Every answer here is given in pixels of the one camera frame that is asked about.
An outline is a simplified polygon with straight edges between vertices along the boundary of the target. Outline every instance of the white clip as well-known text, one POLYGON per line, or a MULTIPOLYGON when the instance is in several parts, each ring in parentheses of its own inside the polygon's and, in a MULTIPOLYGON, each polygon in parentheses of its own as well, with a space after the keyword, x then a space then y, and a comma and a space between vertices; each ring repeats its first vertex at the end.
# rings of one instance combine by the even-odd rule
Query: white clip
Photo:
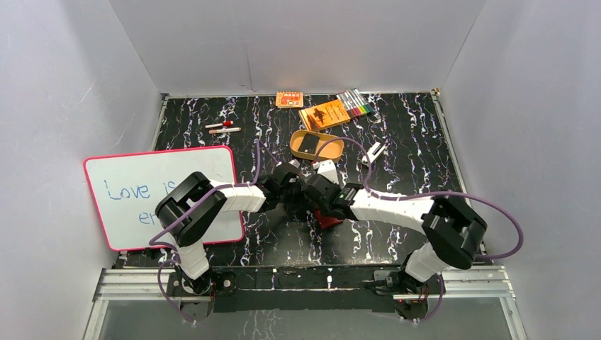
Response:
POLYGON ((367 166, 367 163, 368 163, 367 156, 369 155, 369 163, 373 164, 376 161, 376 159, 378 159, 378 157, 380 157, 382 152, 384 152, 384 150, 386 150, 386 146, 380 144, 379 142, 376 142, 374 145, 372 145, 369 148, 369 150, 367 150, 367 155, 364 155, 363 158, 361 158, 361 163, 363 165, 367 166))

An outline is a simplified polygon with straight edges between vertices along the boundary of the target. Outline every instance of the marker set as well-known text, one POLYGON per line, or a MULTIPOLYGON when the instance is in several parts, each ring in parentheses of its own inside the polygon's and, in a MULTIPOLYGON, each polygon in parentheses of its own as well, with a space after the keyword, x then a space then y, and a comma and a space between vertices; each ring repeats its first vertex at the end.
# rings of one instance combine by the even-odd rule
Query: marker set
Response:
POLYGON ((336 95, 336 98, 338 98, 342 104, 344 104, 344 108, 347 110, 351 118, 359 117, 360 115, 366 115, 376 111, 367 103, 365 98, 357 89, 340 92, 336 95))

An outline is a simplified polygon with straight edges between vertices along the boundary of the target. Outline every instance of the cable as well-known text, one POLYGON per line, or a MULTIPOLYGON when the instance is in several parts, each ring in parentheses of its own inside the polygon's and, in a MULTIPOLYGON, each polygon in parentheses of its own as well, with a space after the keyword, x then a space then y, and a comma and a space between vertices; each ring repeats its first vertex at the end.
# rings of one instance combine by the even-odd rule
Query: cable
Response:
POLYGON ((175 304, 175 302, 173 302, 173 300, 171 300, 171 298, 167 295, 167 292, 165 292, 165 289, 163 288, 163 283, 161 282, 161 272, 163 271, 163 268, 165 267, 166 264, 172 264, 172 265, 176 265, 176 262, 174 260, 165 260, 165 262, 161 263, 161 265, 159 266, 159 273, 157 275, 158 277, 158 281, 159 281, 159 289, 161 290, 161 294, 163 294, 163 297, 165 298, 165 300, 167 300, 167 302, 169 302, 171 304, 171 306, 173 306, 173 308, 179 313, 181 314, 181 316, 187 321, 187 322, 191 322, 192 325, 196 324, 196 320, 191 317, 190 315, 187 315, 183 310, 179 309, 179 307, 175 304))
POLYGON ((511 221, 511 223, 513 223, 515 230, 517 231, 517 244, 515 245, 515 247, 513 249, 511 249, 510 251, 506 252, 506 253, 502 253, 502 254, 498 254, 498 255, 476 255, 477 259, 480 260, 496 260, 496 259, 504 259, 506 257, 509 257, 515 253, 517 253, 521 248, 522 245, 524 245, 524 231, 522 230, 522 227, 519 225, 518 221, 516 221, 515 217, 513 217, 511 214, 509 214, 508 211, 506 211, 505 209, 501 208, 499 205, 494 204, 493 202, 490 202, 489 200, 486 200, 484 198, 480 198, 476 195, 471 195, 469 193, 458 193, 455 191, 432 191, 429 193, 418 193, 415 195, 407 195, 404 197, 399 197, 399 196, 386 196, 386 195, 380 195, 378 194, 375 190, 371 189, 369 187, 369 185, 367 184, 367 181, 369 180, 369 178, 371 177, 371 174, 373 172, 373 169, 371 167, 371 162, 369 160, 369 154, 367 153, 367 151, 365 150, 365 148, 363 148, 363 145, 359 144, 356 140, 353 140, 351 138, 348 137, 336 137, 336 138, 332 138, 331 140, 328 140, 327 142, 323 143, 322 146, 319 148, 319 150, 315 153, 315 160, 318 160, 318 156, 321 153, 321 151, 323 150, 323 148, 328 145, 331 142, 334 142, 336 140, 344 140, 347 142, 352 142, 356 145, 358 145, 361 148, 361 151, 363 152, 363 154, 365 155, 365 157, 367 158, 367 166, 368 166, 368 172, 367 172, 367 176, 365 177, 365 179, 363 180, 363 186, 365 187, 365 189, 374 197, 379 198, 381 200, 413 200, 416 198, 422 198, 422 197, 432 197, 432 196, 457 196, 457 197, 462 197, 462 198, 468 198, 470 200, 475 200, 477 202, 483 203, 488 205, 489 207, 496 209, 499 213, 502 213, 505 217, 507 217, 509 219, 509 221, 511 221))
POLYGON ((273 160, 274 160, 274 163, 275 163, 275 164, 278 164, 280 161, 279 161, 279 160, 278 160, 278 159, 277 159, 277 158, 274 156, 274 154, 272 154, 272 153, 269 151, 269 149, 267 148, 267 145, 265 145, 265 143, 263 143, 261 140, 258 140, 258 141, 259 141, 259 143, 261 143, 261 146, 262 146, 263 148, 265 148, 265 151, 267 151, 267 154, 268 154, 269 156, 271 156, 271 159, 273 159, 273 160))
MULTIPOLYGON (((234 188, 241 188, 241 187, 247 187, 248 185, 254 185, 259 180, 259 173, 261 172, 260 171, 260 169, 261 169, 261 150, 260 150, 259 146, 261 144, 263 144, 263 142, 261 142, 260 140, 257 140, 257 143, 256 143, 256 145, 257 145, 257 167, 255 170, 255 174, 254 174, 254 178, 253 178, 252 182, 236 183, 233 185, 234 188)), ((166 242, 157 242, 158 239, 160 239, 161 237, 166 235, 168 232, 170 232, 179 223, 181 223, 181 221, 185 220, 191 213, 194 212, 194 210, 196 210, 196 208, 198 208, 201 204, 203 204, 203 202, 207 199, 208 196, 211 196, 217 190, 224 189, 224 188, 231 188, 231 187, 232 187, 232 184, 222 184, 220 186, 216 186, 216 187, 210 189, 200 200, 198 200, 196 203, 194 203, 194 205, 192 205, 190 207, 190 209, 188 209, 188 211, 186 211, 177 220, 175 220, 175 222, 171 223, 168 227, 166 227, 160 233, 156 234, 153 238, 151 238, 150 241, 148 242, 148 244, 150 244, 151 246, 157 246, 157 245, 167 246, 167 247, 173 249, 175 252, 177 252, 174 245, 168 244, 166 242)))
MULTIPOLYGON (((246 187, 248 185, 254 185, 259 180, 259 173, 261 172, 260 171, 260 169, 261 169, 261 149, 259 148, 260 145, 262 145, 265 148, 265 151, 267 151, 267 154, 269 154, 271 156, 271 158, 274 160, 274 162, 276 162, 276 164, 278 163, 276 157, 269 151, 269 149, 267 149, 267 146, 263 142, 261 142, 260 140, 257 139, 256 145, 257 145, 257 167, 255 169, 254 178, 252 179, 252 182, 250 182, 250 183, 234 184, 233 186, 235 188, 246 187)), ((165 300, 167 300, 167 302, 169 302, 173 306, 173 308, 175 308, 186 321, 192 322, 193 325, 196 324, 196 320, 193 317, 187 315, 184 311, 180 310, 179 307, 177 307, 175 302, 173 302, 173 300, 171 300, 171 298, 169 298, 169 296, 165 292, 165 289, 163 288, 163 285, 161 283, 161 272, 162 272, 162 269, 164 268, 164 266, 166 264, 176 265, 176 264, 181 263, 181 261, 180 261, 181 259, 179 257, 179 254, 177 253, 177 248, 173 244, 170 244, 168 242, 160 242, 160 241, 158 241, 158 239, 163 237, 166 233, 170 232, 179 223, 181 223, 181 221, 186 219, 196 208, 198 208, 207 199, 207 197, 212 195, 217 190, 220 190, 223 188, 230 188, 230 187, 232 187, 232 184, 222 184, 220 186, 216 186, 216 187, 210 189, 209 192, 207 192, 200 200, 198 200, 196 203, 194 203, 194 205, 192 205, 190 207, 190 209, 188 209, 188 211, 186 211, 180 218, 175 220, 175 222, 171 223, 168 227, 163 229, 160 233, 155 235, 148 242, 148 244, 151 246, 165 246, 174 251, 175 256, 176 256, 176 261, 168 259, 165 262, 161 263, 161 265, 159 266, 158 277, 157 277, 157 280, 159 281, 159 289, 161 290, 161 293, 163 294, 163 297, 165 298, 165 300)))
POLYGON ((446 290, 446 288, 444 287, 444 279, 442 278, 442 274, 437 274, 437 275, 438 275, 438 283, 440 283, 440 295, 438 295, 438 301, 436 302, 436 305, 434 306, 434 309, 432 310, 432 312, 429 313, 428 315, 426 315, 425 317, 423 317, 423 319, 418 319, 419 322, 426 321, 429 318, 431 318, 432 315, 434 315, 434 313, 436 313, 438 311, 438 309, 440 308, 440 304, 442 303, 442 296, 444 295, 444 291, 446 290))

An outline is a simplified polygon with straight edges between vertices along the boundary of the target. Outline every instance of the tan tray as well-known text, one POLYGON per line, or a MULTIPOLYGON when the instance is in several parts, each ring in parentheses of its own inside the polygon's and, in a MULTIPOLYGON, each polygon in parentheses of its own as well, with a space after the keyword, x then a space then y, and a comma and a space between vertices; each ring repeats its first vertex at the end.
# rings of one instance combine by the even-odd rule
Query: tan tray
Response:
MULTIPOLYGON (((309 159, 310 161, 315 161, 315 154, 308 154, 306 152, 298 151, 298 148, 301 147, 301 142, 305 135, 314 135, 319 137, 318 147, 315 149, 319 150, 319 148, 326 143, 328 140, 332 140, 336 138, 336 136, 326 135, 325 133, 318 133, 308 130, 298 130, 292 134, 290 138, 290 151, 292 154, 298 158, 309 159)), ((320 160, 331 159, 334 162, 338 162, 340 157, 342 157, 342 150, 344 149, 344 142, 341 140, 337 140, 329 143, 323 148, 320 152, 320 160)))

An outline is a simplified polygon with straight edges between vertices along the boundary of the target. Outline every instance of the glass panel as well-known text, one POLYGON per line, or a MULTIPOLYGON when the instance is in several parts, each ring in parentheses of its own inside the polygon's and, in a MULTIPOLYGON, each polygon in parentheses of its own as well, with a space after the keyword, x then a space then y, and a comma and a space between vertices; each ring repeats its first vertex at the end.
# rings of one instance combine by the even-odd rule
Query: glass panel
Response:
MULTIPOLYGON (((433 307, 436 299, 429 301, 433 307)), ((207 308, 185 306, 198 320, 192 328, 165 301, 111 301, 100 339, 511 339, 496 297, 444 299, 438 313, 417 326, 369 310, 259 310, 203 319, 207 308)))

